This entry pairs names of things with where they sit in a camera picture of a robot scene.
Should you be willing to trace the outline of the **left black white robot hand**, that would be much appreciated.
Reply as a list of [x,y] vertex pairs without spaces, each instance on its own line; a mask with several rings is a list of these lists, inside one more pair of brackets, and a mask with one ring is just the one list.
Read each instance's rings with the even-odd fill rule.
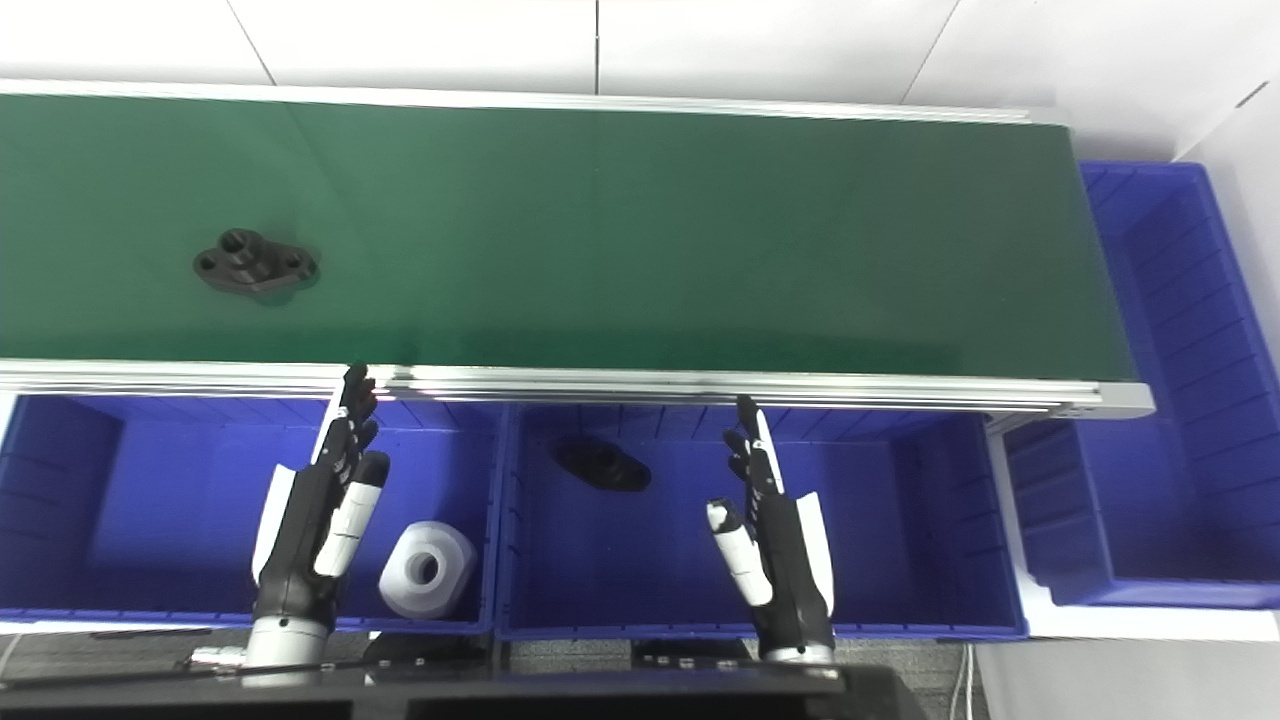
[[264,507],[255,551],[253,620],[271,628],[337,626],[340,593],[385,487],[390,459],[370,445],[378,434],[375,380],[349,365],[326,407],[310,462],[285,468],[285,489]]

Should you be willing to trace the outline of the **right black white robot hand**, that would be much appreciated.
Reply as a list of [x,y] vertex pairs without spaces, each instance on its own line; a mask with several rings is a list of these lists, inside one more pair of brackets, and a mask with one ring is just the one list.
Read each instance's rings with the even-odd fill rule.
[[709,498],[705,518],[737,592],[751,610],[765,662],[835,661],[835,569],[815,491],[787,491],[764,410],[749,395],[735,400],[739,424],[722,439],[730,470],[745,487],[745,509]]

